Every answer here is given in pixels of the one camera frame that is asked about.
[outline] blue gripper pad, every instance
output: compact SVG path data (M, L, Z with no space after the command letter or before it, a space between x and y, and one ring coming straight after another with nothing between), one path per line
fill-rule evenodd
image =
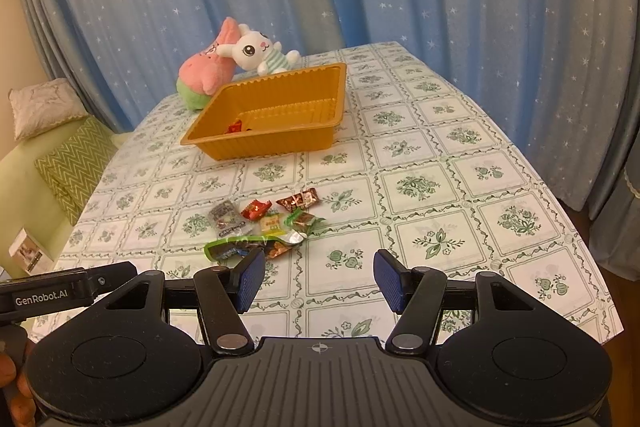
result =
M378 250L373 256L373 279L394 313L402 313L408 304L401 282L402 273L408 272L409 270L386 250Z
M240 274L238 297L236 298L236 311L238 313L249 311L249 307L264 280L265 263L264 252L260 249L260 253Z

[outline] wall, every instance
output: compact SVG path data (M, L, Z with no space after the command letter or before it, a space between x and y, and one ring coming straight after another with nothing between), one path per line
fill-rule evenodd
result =
M46 80L20 0L0 0L0 158L15 145L9 89Z

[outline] orange plastic tray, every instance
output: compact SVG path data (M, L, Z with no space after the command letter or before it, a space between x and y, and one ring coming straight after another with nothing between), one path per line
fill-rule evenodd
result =
M346 71L340 62L227 84L180 143L216 160L327 149L342 121ZM236 120L242 131L226 134Z

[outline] bunny plush's ear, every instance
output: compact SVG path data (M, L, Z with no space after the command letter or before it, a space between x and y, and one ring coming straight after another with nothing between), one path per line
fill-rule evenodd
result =
M220 57L231 57L234 50L233 44L219 44L216 48L216 53Z

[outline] finger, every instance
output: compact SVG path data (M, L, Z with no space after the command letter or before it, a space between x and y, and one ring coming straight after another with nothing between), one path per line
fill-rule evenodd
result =
M18 378L15 380L15 384L18 387L18 391L22 396L27 398L33 398L33 394L31 394L31 389L29 389L29 385L27 384L27 378L24 376L24 372L21 371L18 375Z
M32 399L17 394L11 399L9 411L16 423L28 424L36 414L36 404Z
M31 351L33 351L34 347L36 347L35 342L33 342L31 339L27 339L27 343L24 345L24 359L25 360L31 354Z
M0 353L0 387L15 380L15 363L6 353Z

